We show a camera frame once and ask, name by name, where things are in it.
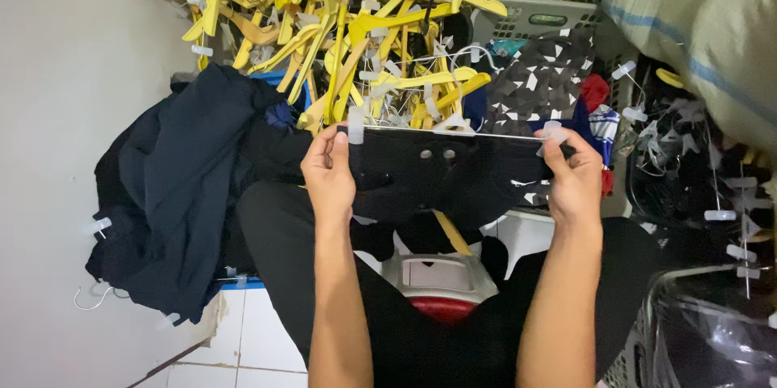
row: pile of hangers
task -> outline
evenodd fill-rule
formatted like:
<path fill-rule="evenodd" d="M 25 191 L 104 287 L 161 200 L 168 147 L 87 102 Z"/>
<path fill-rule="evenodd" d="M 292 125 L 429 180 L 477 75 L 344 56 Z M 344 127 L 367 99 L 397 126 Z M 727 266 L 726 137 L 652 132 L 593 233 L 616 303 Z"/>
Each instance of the pile of hangers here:
<path fill-rule="evenodd" d="M 221 29 L 229 33 L 228 40 L 234 39 L 226 22 L 231 20 L 243 38 L 239 48 L 235 46 L 233 66 L 248 74 L 285 70 L 277 88 L 289 93 L 289 104 L 294 104 L 306 88 L 309 102 L 297 127 L 314 135 L 323 125 L 344 120 L 349 106 L 359 106 L 373 125 L 428 129 L 443 120 L 451 124 L 455 118 L 464 127 L 461 99 L 488 83 L 490 75 L 464 66 L 450 71 L 449 57 L 451 65 L 456 65 L 458 55 L 471 54 L 475 60 L 484 51 L 492 68 L 499 69 L 481 47 L 447 53 L 452 37 L 443 38 L 441 25 L 433 20 L 459 13 L 462 5 L 506 16 L 504 5 L 496 0 L 350 3 L 187 0 L 194 22 L 183 39 L 194 43 L 192 51 L 199 54 L 201 70 L 213 55 L 213 49 L 207 47 L 208 36 Z M 409 40 L 417 37 L 413 34 L 422 35 L 424 52 L 409 49 Z M 324 81 L 319 86 L 325 89 L 323 95 L 316 94 L 315 62 L 325 68 L 323 79 L 319 79 Z"/>

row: red stool seat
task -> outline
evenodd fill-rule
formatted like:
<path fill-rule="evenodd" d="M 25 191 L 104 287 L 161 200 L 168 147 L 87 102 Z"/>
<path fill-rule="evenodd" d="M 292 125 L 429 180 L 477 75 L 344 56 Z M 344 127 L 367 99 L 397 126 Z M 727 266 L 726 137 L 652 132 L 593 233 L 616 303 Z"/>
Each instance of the red stool seat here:
<path fill-rule="evenodd" d="M 424 295 L 419 297 L 408 297 L 408 300 L 422 314 L 449 325 L 463 320 L 475 306 L 477 306 L 477 303 L 450 299 L 449 297 L 432 297 Z"/>

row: hanger hook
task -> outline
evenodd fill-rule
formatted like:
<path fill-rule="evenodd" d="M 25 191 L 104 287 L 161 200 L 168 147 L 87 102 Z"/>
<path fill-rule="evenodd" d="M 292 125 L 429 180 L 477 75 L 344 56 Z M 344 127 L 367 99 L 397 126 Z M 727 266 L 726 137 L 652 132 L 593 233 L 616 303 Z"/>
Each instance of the hanger hook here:
<path fill-rule="evenodd" d="M 80 310 L 93 310 L 97 306 L 102 305 L 102 301 L 105 300 L 105 296 L 108 295 L 108 293 L 111 291 L 111 289 L 113 289 L 113 286 L 111 286 L 110 288 L 105 290 L 105 292 L 102 294 L 102 299 L 100 299 L 99 303 L 97 303 L 96 305 L 92 306 L 91 308 L 85 308 L 85 307 L 80 306 L 79 302 L 76 301 L 76 299 L 79 297 L 79 293 L 81 292 L 81 287 L 79 286 L 79 290 L 75 292 L 75 296 L 73 297 L 73 304 L 75 305 L 75 307 L 79 308 Z"/>

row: gray plastic basket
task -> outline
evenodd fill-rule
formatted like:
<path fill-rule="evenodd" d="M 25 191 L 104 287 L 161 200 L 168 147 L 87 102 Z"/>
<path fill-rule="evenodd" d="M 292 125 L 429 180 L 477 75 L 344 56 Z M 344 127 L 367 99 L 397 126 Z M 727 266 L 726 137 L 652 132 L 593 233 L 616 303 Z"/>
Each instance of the gray plastic basket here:
<path fill-rule="evenodd" d="M 554 0 L 499 0 L 507 7 L 507 16 L 498 16 L 477 9 L 472 14 L 472 41 L 484 47 L 491 39 L 533 39 L 553 30 L 594 27 L 596 56 L 605 62 L 608 71 L 627 61 L 637 62 L 639 51 L 631 45 L 620 29 L 595 4 Z M 633 82 L 623 76 L 610 85 L 607 105 L 620 112 L 632 103 Z M 611 157 L 616 179 L 612 195 L 601 203 L 601 216 L 629 216 L 632 208 L 626 198 L 626 159 L 616 153 Z"/>

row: black pants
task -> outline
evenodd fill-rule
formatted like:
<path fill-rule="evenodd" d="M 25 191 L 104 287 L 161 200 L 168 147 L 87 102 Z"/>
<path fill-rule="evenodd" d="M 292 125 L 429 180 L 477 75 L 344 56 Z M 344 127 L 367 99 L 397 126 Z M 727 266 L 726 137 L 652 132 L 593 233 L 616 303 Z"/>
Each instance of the black pants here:
<path fill-rule="evenodd" d="M 295 185 L 259 182 L 243 194 L 237 212 L 273 307 L 307 363 L 316 298 L 308 194 Z M 602 225 L 597 380 L 626 343 L 659 254 L 656 242 L 636 223 L 607 218 Z M 452 327 L 418 312 L 355 257 L 375 386 L 514 386 L 520 333 L 545 256 L 521 257 L 504 290 Z"/>

